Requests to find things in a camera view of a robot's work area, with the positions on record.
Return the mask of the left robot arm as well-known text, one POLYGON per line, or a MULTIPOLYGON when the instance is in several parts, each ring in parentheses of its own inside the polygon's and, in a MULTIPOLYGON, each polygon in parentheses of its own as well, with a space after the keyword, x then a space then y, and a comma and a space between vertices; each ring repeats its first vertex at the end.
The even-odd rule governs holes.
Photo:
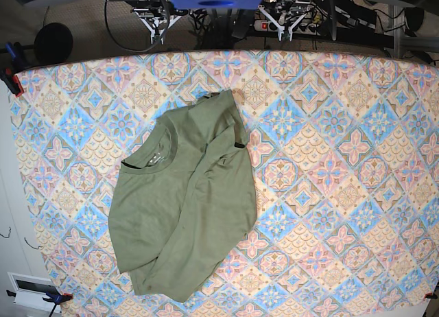
POLYGON ((257 32, 276 34, 279 41, 294 33, 337 38, 335 0, 262 0, 254 15, 257 32))

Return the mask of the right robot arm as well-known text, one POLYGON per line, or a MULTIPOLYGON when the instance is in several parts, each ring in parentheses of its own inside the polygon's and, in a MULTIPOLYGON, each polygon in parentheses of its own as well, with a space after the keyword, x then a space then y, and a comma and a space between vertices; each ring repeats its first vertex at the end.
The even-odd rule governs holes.
POLYGON ((146 53, 157 44, 162 44, 168 29, 188 14, 189 10, 176 9, 170 0, 104 0, 104 23, 109 37, 118 47, 131 52, 146 53), (131 6, 131 13, 135 14, 150 32, 150 45, 146 49, 125 47, 113 36, 108 23, 109 2, 124 2, 131 6))

